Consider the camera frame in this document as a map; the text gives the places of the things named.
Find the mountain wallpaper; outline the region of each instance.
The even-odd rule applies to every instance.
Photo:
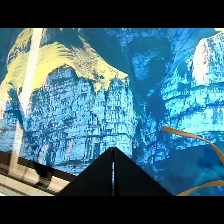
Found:
[[[79,175],[108,147],[170,193],[224,180],[224,29],[44,28],[28,105],[32,28],[0,29],[0,150]],[[224,195],[223,187],[191,195]]]

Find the mountain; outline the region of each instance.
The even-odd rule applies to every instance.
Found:
[[[32,29],[21,31],[6,57],[3,151],[13,148],[18,120],[8,92],[20,98],[31,38]],[[24,122],[32,141],[25,133],[20,156],[78,175],[115,146],[172,194],[222,178],[204,142],[161,127],[223,148],[223,38],[212,28],[44,29]]]

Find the screen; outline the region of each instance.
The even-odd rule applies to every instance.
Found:
[[[224,148],[223,30],[1,28],[0,150],[79,175],[118,147],[174,195],[223,179],[207,143],[162,131]]]

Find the rocky mountain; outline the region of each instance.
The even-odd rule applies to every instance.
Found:
[[[7,93],[22,92],[25,34],[0,87],[3,151],[15,145],[18,102]],[[161,131],[166,125],[223,148],[223,41],[212,28],[44,29],[20,156],[78,175],[116,146],[173,194],[223,179],[204,142]]]

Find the black object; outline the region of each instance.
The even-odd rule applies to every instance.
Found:
[[[112,163],[114,162],[114,190]],[[172,196],[118,148],[109,148],[56,196]]]

